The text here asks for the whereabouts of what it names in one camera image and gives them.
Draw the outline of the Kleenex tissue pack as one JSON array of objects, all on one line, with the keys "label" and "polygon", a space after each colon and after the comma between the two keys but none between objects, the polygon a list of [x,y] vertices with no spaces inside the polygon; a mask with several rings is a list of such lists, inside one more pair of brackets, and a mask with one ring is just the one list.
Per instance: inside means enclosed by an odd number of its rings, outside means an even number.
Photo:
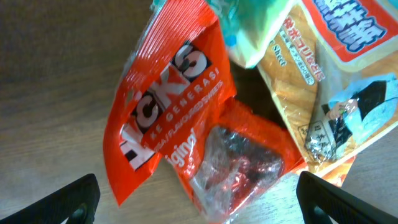
[{"label": "Kleenex tissue pack", "polygon": [[255,67],[294,1],[154,1],[153,16],[134,53],[134,70],[171,67],[196,77],[233,61]]}]

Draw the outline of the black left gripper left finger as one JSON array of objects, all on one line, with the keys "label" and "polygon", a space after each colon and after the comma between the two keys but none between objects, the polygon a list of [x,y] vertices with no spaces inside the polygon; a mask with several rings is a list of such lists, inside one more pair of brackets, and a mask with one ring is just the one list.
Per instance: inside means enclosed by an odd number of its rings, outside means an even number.
[{"label": "black left gripper left finger", "polygon": [[100,200],[94,174],[86,174],[28,207],[9,215],[1,223],[92,224]]}]

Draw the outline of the beige wet wipes pack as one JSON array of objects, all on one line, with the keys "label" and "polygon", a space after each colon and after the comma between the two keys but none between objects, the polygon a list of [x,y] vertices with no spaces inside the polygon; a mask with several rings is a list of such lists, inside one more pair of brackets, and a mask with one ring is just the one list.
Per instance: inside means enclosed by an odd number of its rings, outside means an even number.
[{"label": "beige wet wipes pack", "polygon": [[397,2],[294,1],[258,69],[325,175],[397,126]]}]

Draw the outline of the red candy bag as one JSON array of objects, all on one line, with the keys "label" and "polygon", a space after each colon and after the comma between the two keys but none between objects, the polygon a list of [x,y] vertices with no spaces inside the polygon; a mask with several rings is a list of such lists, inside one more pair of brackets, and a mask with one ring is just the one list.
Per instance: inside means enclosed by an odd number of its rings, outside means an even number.
[{"label": "red candy bag", "polygon": [[289,132],[236,98],[205,1],[166,1],[126,65],[104,131],[122,204],[166,160],[209,223],[227,223],[303,161]]}]

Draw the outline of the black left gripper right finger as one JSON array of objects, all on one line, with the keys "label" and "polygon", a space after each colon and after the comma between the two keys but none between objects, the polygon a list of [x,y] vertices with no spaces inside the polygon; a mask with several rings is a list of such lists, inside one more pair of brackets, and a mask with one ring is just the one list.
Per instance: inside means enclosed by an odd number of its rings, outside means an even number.
[{"label": "black left gripper right finger", "polygon": [[397,217],[360,200],[311,172],[303,171],[300,174],[296,195],[306,224],[397,223]]}]

